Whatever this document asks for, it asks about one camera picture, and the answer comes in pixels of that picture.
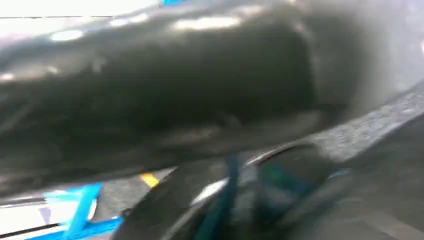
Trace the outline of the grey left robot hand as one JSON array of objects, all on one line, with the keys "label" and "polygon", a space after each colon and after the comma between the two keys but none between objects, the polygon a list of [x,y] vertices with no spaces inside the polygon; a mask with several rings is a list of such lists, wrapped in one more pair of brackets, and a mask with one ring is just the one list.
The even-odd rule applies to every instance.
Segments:
[{"label": "grey left robot hand", "polygon": [[191,0],[0,49],[0,196],[288,142],[362,115],[367,28],[325,0]]}]

